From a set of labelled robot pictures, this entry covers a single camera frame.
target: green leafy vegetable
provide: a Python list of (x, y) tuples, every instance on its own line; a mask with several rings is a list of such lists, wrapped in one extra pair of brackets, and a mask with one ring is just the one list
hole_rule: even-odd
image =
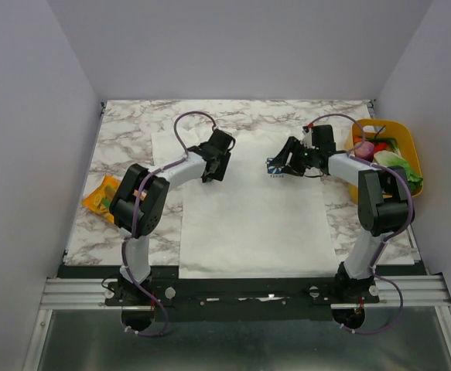
[(414, 192), (415, 189), (421, 187), (423, 178), (419, 176), (410, 166), (410, 164), (401, 156), (390, 151), (380, 151), (374, 154), (376, 162), (383, 166), (402, 166), (408, 178), (409, 189)]

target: gray wall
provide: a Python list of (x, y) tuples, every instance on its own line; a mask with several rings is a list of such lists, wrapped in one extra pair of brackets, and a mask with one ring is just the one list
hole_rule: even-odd
[(99, 103), (46, 1), (0, 0), (0, 370), (22, 368)]
[(424, 172), (414, 228), (425, 262), (451, 291), (451, 1), (436, 0), (378, 99), (379, 117), (406, 124)]
[(430, 1), (49, 0), (103, 98), (373, 98)]

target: marble table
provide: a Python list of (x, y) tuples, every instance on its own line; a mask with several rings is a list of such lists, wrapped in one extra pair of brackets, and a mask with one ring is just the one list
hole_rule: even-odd
[[(346, 100), (112, 100), (108, 101), (94, 149), (83, 198), (93, 192), (105, 175), (122, 178), (137, 162), (154, 165), (151, 133), (172, 130), (174, 119), (187, 111), (206, 111), (220, 128), (238, 130), (278, 130), (300, 128), (327, 113), (344, 113), (355, 119), (369, 118), (364, 101)], [(351, 123), (341, 117), (327, 121), (334, 127), (337, 149), (350, 132)], [(187, 117), (181, 121), (189, 130), (208, 125), (205, 117)], [(322, 178), (326, 216), (333, 248), (339, 261), (347, 258), (360, 230), (357, 207), (344, 181)], [(150, 264), (178, 265), (183, 216), (182, 189), (167, 198), (162, 220), (152, 234)], [(379, 264), (413, 264), (419, 256), (412, 234), (403, 233), (387, 245)], [(121, 238), (116, 227), (79, 205), (70, 242), (67, 265), (120, 265)]]

